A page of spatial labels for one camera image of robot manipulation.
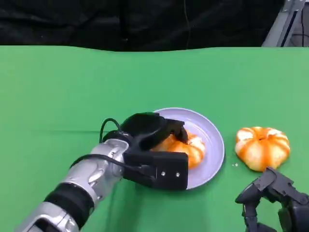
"metal frame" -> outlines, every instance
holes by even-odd
[[[285,0],[284,6],[279,12],[262,47],[284,47],[288,45],[305,2],[306,0]]]

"silver arm segment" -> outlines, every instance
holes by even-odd
[[[123,153],[129,144],[118,139],[109,139],[94,147],[91,154],[109,156],[123,162]],[[112,191],[122,177],[122,167],[102,159],[86,159],[72,166],[61,183],[82,188],[89,194],[93,208]],[[64,209],[50,202],[42,202],[15,230],[15,232],[45,232],[40,222],[44,221],[51,232],[79,232],[75,219]]]

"black backdrop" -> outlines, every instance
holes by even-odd
[[[112,51],[261,46],[282,5],[283,0],[0,0],[0,44]]]

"green table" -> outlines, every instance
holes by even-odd
[[[234,200],[259,174],[235,155],[239,128],[286,132],[292,153],[280,171],[309,193],[308,60],[309,50],[289,48],[132,54],[0,47],[1,231],[12,231],[96,145],[103,119],[164,107],[198,111],[217,126],[226,151],[221,171],[181,193],[122,180],[83,231],[244,231]],[[262,201],[260,221],[279,230],[278,208]]]

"silver robotic arm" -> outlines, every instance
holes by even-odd
[[[135,114],[121,125],[115,122],[118,130],[102,138],[107,121],[115,122],[103,123],[99,144],[73,163],[64,180],[15,232],[79,232],[122,177],[150,188],[187,188],[185,153],[149,151],[170,134],[186,142],[184,122],[156,113]]]
[[[129,144],[118,139],[109,139],[94,147],[91,154],[108,156],[123,162],[123,153]],[[85,208],[90,215],[99,202],[111,192],[121,179],[123,168],[102,159],[86,159],[72,166],[60,186],[70,185],[74,192],[78,190],[88,194]],[[78,232],[79,226],[75,218],[57,203],[42,202],[15,230],[16,232]]]

